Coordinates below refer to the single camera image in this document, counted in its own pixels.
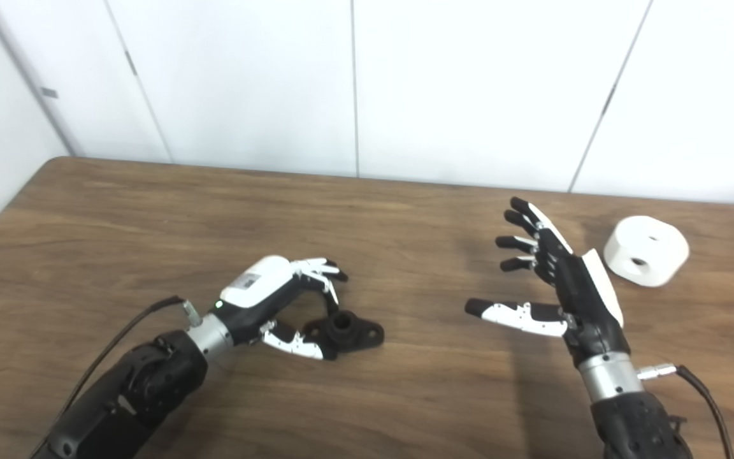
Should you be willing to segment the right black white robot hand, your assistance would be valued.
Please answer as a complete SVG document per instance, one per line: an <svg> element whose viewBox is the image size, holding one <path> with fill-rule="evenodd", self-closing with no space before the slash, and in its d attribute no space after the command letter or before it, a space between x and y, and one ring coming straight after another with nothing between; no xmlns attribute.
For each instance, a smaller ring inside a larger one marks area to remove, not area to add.
<svg viewBox="0 0 734 459"><path fill-rule="evenodd" d="M573 364L609 353L631 353L624 336L624 316L597 250L574 252L550 218L530 201L513 197L504 218L528 237L499 236L500 248L522 255L504 259L503 272L528 270L556 293L557 304L493 302L470 298L469 316L539 336L560 337Z"/></svg>

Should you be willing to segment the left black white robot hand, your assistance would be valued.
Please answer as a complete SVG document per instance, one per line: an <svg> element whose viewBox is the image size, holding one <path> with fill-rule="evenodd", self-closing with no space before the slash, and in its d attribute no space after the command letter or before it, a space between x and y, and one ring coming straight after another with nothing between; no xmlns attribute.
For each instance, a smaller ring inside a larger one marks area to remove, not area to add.
<svg viewBox="0 0 734 459"><path fill-rule="evenodd" d="M233 346L261 342L304 358L334 361L337 351L312 342L302 331L280 322L277 314L305 291L317 291L327 312L338 312L334 281L347 279L330 259L289 261L283 256L265 256L221 291L212 314L224 325L224 335Z"/></svg>

